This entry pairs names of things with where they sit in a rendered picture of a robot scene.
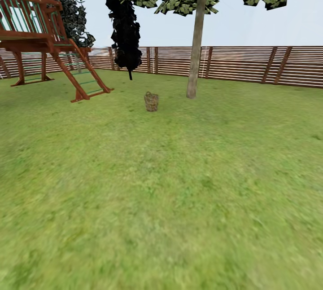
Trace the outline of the wicker basket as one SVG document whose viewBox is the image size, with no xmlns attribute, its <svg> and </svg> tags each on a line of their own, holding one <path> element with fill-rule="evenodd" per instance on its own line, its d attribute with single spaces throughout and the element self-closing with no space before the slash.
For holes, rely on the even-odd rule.
<svg viewBox="0 0 323 290">
<path fill-rule="evenodd" d="M 144 100 L 145 100 L 147 111 L 155 112 L 158 110 L 159 95 L 151 94 L 150 92 L 148 92 L 144 96 Z"/>
</svg>

